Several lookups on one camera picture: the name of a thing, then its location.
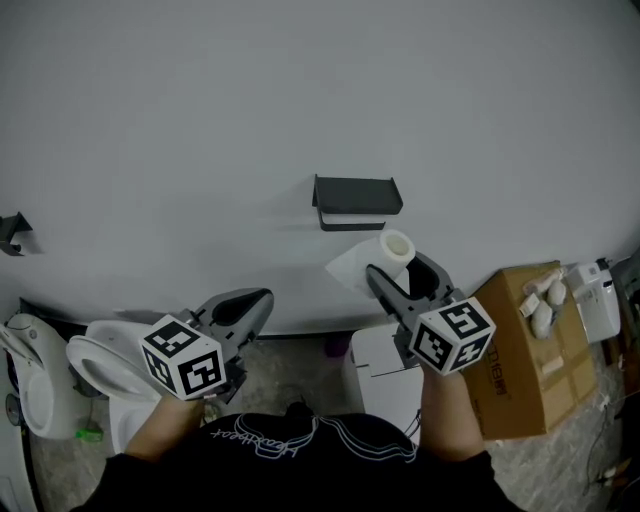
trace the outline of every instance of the wall-mounted bracket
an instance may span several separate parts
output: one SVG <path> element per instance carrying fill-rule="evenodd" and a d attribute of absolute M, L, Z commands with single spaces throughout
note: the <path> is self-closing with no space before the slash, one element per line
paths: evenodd
<path fill-rule="evenodd" d="M 33 231 L 20 212 L 13 217 L 0 217 L 0 250 L 9 256 L 24 256 L 20 244 L 12 244 L 13 235 L 22 231 Z"/>
<path fill-rule="evenodd" d="M 322 215 L 396 215 L 404 206 L 393 178 L 320 178 L 317 174 L 311 204 L 318 210 L 323 231 L 379 231 L 384 229 L 384 222 L 327 224 Z"/>

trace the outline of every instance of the tissue paper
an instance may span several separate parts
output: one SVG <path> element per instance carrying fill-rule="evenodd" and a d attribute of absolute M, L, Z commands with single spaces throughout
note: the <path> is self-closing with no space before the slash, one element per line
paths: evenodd
<path fill-rule="evenodd" d="M 366 268 L 375 265 L 396 279 L 415 258 L 416 249 L 404 233 L 383 231 L 377 238 L 360 242 L 326 266 L 327 271 L 345 287 L 374 299 L 367 284 Z"/>

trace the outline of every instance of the green object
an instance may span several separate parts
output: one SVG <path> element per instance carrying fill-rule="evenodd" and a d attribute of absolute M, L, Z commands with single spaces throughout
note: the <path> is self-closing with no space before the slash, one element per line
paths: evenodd
<path fill-rule="evenodd" d="M 80 439 L 85 443 L 100 443 L 103 436 L 104 432 L 99 429 L 83 428 L 76 432 L 76 439 Z"/>

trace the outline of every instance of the concrete floor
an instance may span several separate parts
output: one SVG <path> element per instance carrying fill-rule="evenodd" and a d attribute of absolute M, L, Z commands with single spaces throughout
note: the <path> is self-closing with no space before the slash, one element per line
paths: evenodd
<path fill-rule="evenodd" d="M 612 400 L 622 396 L 616 368 L 605 368 L 600 347 L 592 348 L 600 393 Z M 324 355 L 322 340 L 265 341 L 249 346 L 245 353 L 248 379 L 226 413 L 239 411 L 281 414 L 294 388 L 301 389 L 309 405 L 320 415 L 349 412 L 342 379 L 341 360 Z M 589 449 L 605 416 L 591 402 L 552 434 L 522 441 L 488 443 L 497 480 L 520 507 L 532 512 L 588 511 L 605 509 L 606 489 L 587 488 Z M 109 435 L 108 404 L 94 402 L 93 417 L 105 430 L 100 444 L 76 440 L 49 441 L 33 438 L 36 478 L 45 512 L 66 511 L 83 503 L 97 485 L 106 457 L 113 454 Z M 621 426 L 607 415 L 607 427 L 596 445 L 590 475 L 617 461 Z"/>

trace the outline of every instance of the toilet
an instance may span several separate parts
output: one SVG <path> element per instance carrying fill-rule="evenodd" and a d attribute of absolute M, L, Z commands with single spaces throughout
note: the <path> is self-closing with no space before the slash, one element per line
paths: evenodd
<path fill-rule="evenodd" d="M 149 325 L 119 320 L 99 320 L 84 336 L 67 345 L 67 358 L 94 388 L 109 397 L 109 423 L 115 453 L 151 415 L 165 393 L 148 373 L 138 337 Z"/>
<path fill-rule="evenodd" d="M 91 400 L 74 389 L 67 343 L 53 327 L 32 315 L 15 315 L 0 325 L 0 346 L 13 358 L 22 414 L 35 435 L 69 439 L 86 428 Z"/>

